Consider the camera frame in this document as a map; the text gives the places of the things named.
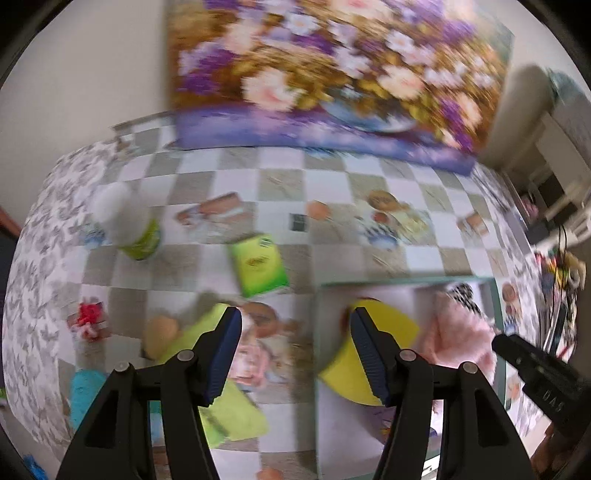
checkered tablecloth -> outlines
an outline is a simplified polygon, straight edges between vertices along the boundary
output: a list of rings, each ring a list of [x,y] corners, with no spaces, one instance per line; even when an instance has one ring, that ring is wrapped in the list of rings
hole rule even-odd
[[[52,397],[54,403],[61,398],[67,405],[77,368],[108,372],[121,360],[145,366],[141,338],[147,319],[165,313],[187,326],[217,301],[243,303],[225,244],[251,232],[272,236],[290,280],[289,290],[257,300],[272,306],[282,321],[299,320],[308,327],[314,289],[327,282],[474,274],[494,276],[500,288],[513,276],[515,258],[506,245],[504,220],[474,179],[368,155],[333,154],[321,159],[293,148],[177,151],[171,147],[174,127],[167,116],[121,125],[117,133],[120,144],[129,147],[106,162],[101,180],[89,188],[96,191],[115,181],[129,183],[160,221],[163,244],[153,258],[142,262],[110,245],[88,250],[81,242],[72,242],[67,248],[63,255],[66,282],[47,288],[59,288],[53,298],[63,304],[82,297],[103,301],[113,335],[81,348],[74,344],[64,319],[54,319],[59,331],[54,349],[59,375],[51,378],[59,380],[46,385],[59,389]],[[392,251],[362,245],[353,204],[374,190],[387,190],[400,202],[427,212],[434,234],[420,244],[400,245]],[[174,219],[176,213],[227,192],[237,192],[252,215],[200,242],[189,240]],[[305,214],[306,202],[311,200],[327,204],[332,221],[308,218],[306,231],[293,231],[291,214]],[[87,212],[87,202],[81,208]],[[456,225],[474,211],[488,227],[489,234],[482,239],[466,236]],[[311,329],[304,332],[305,337]],[[308,340],[299,342],[311,348]],[[281,388],[269,383],[249,394],[265,414],[269,432],[216,449],[222,479],[256,479],[266,466],[283,471],[286,480],[316,478],[312,380],[309,375],[299,385]],[[13,390],[23,395],[26,386]],[[22,414],[21,421],[29,428],[27,423],[37,415]],[[63,421],[62,416],[48,422]],[[52,442],[52,436],[38,428],[36,436]]]

green cloth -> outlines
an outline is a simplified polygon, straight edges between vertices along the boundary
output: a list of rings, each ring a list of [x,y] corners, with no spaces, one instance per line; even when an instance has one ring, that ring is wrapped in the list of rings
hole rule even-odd
[[[159,364],[165,363],[181,350],[192,349],[202,334],[215,330],[222,318],[226,303],[217,303],[197,323],[186,329],[166,349]],[[269,425],[263,412],[238,388],[233,380],[227,380],[222,395],[208,408],[199,407],[203,430],[210,448],[218,447],[225,440],[245,440],[267,433]]]

brown toy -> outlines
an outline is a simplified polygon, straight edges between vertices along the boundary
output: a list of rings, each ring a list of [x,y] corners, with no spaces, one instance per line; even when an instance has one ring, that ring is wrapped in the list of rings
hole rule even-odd
[[[382,212],[396,212],[403,210],[402,204],[385,190],[374,190],[368,195],[368,203],[372,208]]]
[[[241,307],[255,322],[257,338],[266,338],[275,335],[281,329],[281,322],[277,318],[277,312],[269,305],[257,301],[250,301]]]

flower painting canvas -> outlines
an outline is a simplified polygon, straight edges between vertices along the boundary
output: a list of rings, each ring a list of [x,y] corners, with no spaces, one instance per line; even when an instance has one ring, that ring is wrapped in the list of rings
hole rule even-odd
[[[468,174],[512,34],[473,0],[171,0],[180,148],[288,146]]]

blue cloth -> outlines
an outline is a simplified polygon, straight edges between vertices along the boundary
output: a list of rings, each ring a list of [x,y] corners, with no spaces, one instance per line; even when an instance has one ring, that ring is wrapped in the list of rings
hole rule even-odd
[[[37,464],[37,462],[33,458],[33,455],[25,455],[22,458],[22,461],[25,463],[25,466],[29,469],[29,471],[33,474],[35,480],[49,480],[47,478],[45,470]]]
[[[105,384],[107,376],[96,370],[78,370],[70,384],[70,422],[78,430],[86,412]]]

